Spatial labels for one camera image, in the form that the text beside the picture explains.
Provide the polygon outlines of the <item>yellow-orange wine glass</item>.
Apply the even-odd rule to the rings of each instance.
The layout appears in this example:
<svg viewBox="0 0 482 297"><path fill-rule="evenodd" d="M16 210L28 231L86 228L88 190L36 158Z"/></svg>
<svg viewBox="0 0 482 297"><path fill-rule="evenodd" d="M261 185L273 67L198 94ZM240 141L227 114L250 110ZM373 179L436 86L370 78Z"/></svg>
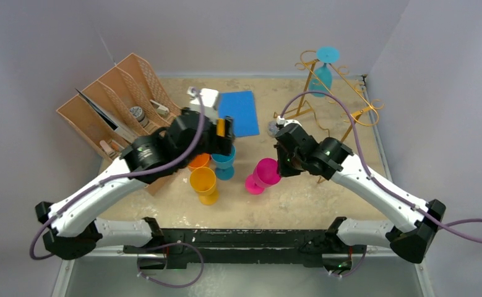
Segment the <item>yellow-orange wine glass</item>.
<svg viewBox="0 0 482 297"><path fill-rule="evenodd" d="M226 124L225 120L222 118L217 119L217 128L216 128L217 136L224 137L226 134Z"/></svg>

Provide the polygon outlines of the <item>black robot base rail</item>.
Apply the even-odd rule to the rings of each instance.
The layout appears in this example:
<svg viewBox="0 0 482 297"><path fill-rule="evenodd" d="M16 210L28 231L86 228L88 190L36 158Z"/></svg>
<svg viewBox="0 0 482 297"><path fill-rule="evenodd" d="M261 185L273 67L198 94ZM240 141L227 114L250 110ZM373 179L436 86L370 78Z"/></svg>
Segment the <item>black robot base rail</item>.
<svg viewBox="0 0 482 297"><path fill-rule="evenodd" d="M365 245L347 246L336 237L338 217L324 229L192 229L160 228L143 247L124 245L126 254L159 253L168 269L188 264L298 264L307 268L348 271L352 256L362 255Z"/></svg>

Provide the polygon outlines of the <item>teal wine glass front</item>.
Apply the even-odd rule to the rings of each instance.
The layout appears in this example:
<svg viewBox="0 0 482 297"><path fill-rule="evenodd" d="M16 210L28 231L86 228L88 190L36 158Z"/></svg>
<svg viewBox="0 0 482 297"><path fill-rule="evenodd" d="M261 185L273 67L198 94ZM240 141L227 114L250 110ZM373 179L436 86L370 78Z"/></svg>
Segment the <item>teal wine glass front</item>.
<svg viewBox="0 0 482 297"><path fill-rule="evenodd" d="M235 175L233 163L236 157L235 146L232 146L229 155L211 154L212 163L215 165L215 175L222 181L230 180Z"/></svg>

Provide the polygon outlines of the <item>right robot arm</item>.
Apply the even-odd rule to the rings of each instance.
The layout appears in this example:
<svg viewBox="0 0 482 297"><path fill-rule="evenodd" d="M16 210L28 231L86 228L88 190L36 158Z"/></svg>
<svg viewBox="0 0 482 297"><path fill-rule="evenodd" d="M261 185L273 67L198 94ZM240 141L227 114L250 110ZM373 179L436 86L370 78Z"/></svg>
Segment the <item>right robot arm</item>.
<svg viewBox="0 0 482 297"><path fill-rule="evenodd" d="M390 248L402 259L420 264L438 231L445 205L409 194L363 165L360 156L333 137L317 142L297 122L278 125L278 173L291 177L307 172L349 189L384 214L384 221L338 217L326 234L327 247L335 252L347 246Z"/></svg>

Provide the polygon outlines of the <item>magenta wine glass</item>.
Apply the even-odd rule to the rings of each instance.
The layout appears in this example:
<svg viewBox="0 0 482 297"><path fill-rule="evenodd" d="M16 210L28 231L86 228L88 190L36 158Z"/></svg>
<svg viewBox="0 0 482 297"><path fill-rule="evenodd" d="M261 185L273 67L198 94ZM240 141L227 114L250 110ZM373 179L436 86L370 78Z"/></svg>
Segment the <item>magenta wine glass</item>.
<svg viewBox="0 0 482 297"><path fill-rule="evenodd" d="M267 188L278 184L280 180L277 161L273 158L263 158L258 162L252 174L246 178L244 187L248 193L259 195Z"/></svg>

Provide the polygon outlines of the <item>yellow wine glass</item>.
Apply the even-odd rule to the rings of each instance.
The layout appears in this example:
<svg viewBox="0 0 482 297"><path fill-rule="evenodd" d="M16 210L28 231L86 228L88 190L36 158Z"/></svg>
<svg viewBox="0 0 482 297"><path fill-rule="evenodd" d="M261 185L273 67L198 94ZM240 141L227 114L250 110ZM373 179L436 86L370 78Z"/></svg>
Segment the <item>yellow wine glass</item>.
<svg viewBox="0 0 482 297"><path fill-rule="evenodd" d="M204 205L213 205L219 198L215 172L208 167L201 167L191 172L189 182L199 201Z"/></svg>

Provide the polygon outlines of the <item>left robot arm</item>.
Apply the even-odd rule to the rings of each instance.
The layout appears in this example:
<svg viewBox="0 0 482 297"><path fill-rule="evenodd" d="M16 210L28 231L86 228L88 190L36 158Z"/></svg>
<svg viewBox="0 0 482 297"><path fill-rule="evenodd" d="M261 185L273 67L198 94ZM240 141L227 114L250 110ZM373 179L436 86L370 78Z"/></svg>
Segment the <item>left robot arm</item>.
<svg viewBox="0 0 482 297"><path fill-rule="evenodd" d="M231 152L234 119L210 119L184 108L168 127L136 138L99 176L70 197L40 202L35 211L42 227L36 239L63 260L78 259L95 248L134 246L148 253L161 249L163 236L155 219L110 221L100 214L132 192L188 166L202 153Z"/></svg>

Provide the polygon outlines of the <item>orange wine glass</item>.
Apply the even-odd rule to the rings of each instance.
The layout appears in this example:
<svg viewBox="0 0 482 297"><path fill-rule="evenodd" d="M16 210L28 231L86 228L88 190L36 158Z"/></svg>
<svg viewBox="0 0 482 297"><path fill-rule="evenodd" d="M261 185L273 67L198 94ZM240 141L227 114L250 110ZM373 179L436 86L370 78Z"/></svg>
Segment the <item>orange wine glass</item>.
<svg viewBox="0 0 482 297"><path fill-rule="evenodd" d="M202 153L196 156L187 166L189 171L194 171L198 168L209 167L211 156L208 153Z"/></svg>

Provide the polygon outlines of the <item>teal wine glass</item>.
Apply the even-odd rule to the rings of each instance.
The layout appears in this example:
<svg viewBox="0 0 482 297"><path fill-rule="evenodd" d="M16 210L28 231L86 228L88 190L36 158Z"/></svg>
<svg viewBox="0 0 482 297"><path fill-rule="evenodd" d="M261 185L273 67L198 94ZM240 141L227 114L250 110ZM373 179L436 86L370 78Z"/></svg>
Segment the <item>teal wine glass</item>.
<svg viewBox="0 0 482 297"><path fill-rule="evenodd" d="M222 181L230 180L235 175L233 163L236 157L235 146L232 146L229 155L211 154L212 163L215 165L215 175Z"/></svg>
<svg viewBox="0 0 482 297"><path fill-rule="evenodd" d="M308 90L328 93L333 81L329 64L338 61L340 52L334 47L323 46L316 51L316 58L322 62L322 65L314 70L315 77L311 79Z"/></svg>

